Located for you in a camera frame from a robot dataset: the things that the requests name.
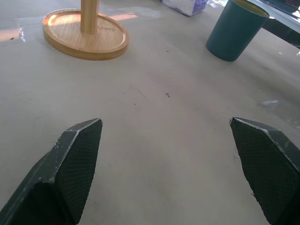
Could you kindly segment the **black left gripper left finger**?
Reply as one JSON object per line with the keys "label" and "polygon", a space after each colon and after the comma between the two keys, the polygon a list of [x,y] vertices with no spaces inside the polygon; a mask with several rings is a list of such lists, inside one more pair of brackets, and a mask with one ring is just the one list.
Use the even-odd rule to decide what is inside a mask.
{"label": "black left gripper left finger", "polygon": [[66,129],[0,211],[0,225],[77,225],[95,174],[103,122]]}

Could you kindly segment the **teal ribbed cup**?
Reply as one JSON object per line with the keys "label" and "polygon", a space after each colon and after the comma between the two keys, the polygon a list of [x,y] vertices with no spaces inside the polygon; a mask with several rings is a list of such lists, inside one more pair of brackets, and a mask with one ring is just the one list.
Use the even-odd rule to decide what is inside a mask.
{"label": "teal ribbed cup", "polygon": [[208,38],[207,49],[222,60],[237,60],[269,16],[247,0],[228,0]]}

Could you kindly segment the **wooden stand with round base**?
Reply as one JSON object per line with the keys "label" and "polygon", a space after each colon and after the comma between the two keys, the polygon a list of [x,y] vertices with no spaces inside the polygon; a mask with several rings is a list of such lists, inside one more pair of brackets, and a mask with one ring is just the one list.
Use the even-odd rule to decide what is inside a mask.
{"label": "wooden stand with round base", "polygon": [[52,47],[84,60],[115,59],[129,44],[125,27],[99,13],[99,0],[81,0],[80,9],[53,11],[44,17],[42,26]]}

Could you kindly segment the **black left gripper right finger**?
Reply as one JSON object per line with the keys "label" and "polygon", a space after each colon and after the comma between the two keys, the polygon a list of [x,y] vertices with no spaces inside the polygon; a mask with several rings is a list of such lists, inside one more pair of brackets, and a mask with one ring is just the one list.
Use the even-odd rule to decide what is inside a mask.
{"label": "black left gripper right finger", "polygon": [[300,225],[300,149],[280,130],[233,117],[244,176],[271,225]]}

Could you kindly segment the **dark teal tray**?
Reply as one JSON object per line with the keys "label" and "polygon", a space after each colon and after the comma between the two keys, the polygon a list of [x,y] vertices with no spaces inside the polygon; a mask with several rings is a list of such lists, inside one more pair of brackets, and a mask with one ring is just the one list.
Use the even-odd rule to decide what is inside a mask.
{"label": "dark teal tray", "polygon": [[247,0],[269,13],[263,28],[300,49],[300,0]]}

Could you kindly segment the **purple white tissue pack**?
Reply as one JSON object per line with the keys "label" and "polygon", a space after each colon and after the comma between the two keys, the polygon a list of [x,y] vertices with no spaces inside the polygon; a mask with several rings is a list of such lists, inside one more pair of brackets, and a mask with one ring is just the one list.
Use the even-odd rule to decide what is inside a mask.
{"label": "purple white tissue pack", "polygon": [[202,12],[208,0],[159,0],[163,5],[186,16],[193,16]]}

